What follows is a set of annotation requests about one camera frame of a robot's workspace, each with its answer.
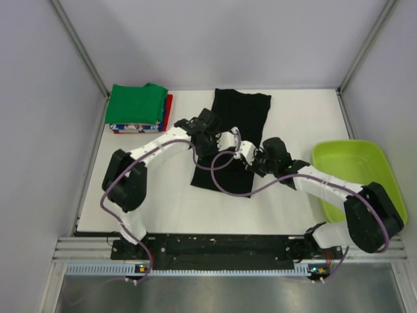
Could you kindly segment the black t-shirt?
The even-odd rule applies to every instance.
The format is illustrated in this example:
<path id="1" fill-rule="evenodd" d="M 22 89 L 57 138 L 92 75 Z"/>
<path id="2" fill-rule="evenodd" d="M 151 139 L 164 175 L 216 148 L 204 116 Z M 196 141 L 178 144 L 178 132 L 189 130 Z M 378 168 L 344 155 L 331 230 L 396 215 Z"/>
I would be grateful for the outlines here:
<path id="1" fill-rule="evenodd" d="M 216 89 L 211 111 L 221 119 L 222 132 L 237 127 L 243 140 L 259 146 L 268 111 L 270 95 L 245 94 L 234 89 Z M 216 170 L 214 176 L 219 185 L 234 194 L 252 191 L 255 174 L 245 169 L 239 160 L 232 160 L 227 167 Z"/>

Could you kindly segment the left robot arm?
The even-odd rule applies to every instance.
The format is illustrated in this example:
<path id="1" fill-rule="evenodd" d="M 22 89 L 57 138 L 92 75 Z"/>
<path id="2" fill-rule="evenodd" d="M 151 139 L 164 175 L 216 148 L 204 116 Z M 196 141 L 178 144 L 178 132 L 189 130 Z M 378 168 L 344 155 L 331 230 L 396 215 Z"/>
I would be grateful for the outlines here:
<path id="1" fill-rule="evenodd" d="M 102 182 L 100 206 L 121 228 L 125 251 L 133 258 L 150 256 L 143 238 L 147 231 L 137 212 L 147 196 L 147 176 L 151 168 L 171 157 L 192 151 L 192 159 L 210 157 L 221 151 L 239 148 L 240 131 L 236 127 L 220 130 L 220 118 L 208 109 L 197 117 L 181 119 L 155 140 L 131 151 L 116 150 Z"/>

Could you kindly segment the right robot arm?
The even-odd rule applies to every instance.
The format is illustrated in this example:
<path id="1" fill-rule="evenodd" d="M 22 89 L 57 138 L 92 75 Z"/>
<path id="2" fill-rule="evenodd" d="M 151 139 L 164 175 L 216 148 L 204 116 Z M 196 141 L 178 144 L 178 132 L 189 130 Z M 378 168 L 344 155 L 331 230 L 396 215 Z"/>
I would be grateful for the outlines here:
<path id="1" fill-rule="evenodd" d="M 325 174 L 310 163 L 293 159 L 280 138 L 269 138 L 258 147 L 239 145 L 238 156 L 247 170 L 299 192 L 315 196 L 339 209 L 342 222 L 325 222 L 305 233 L 304 250 L 312 258 L 328 248 L 354 245 L 369 254 L 384 252 L 390 239 L 404 228 L 404 221 L 386 189 L 379 183 L 351 183 Z"/>

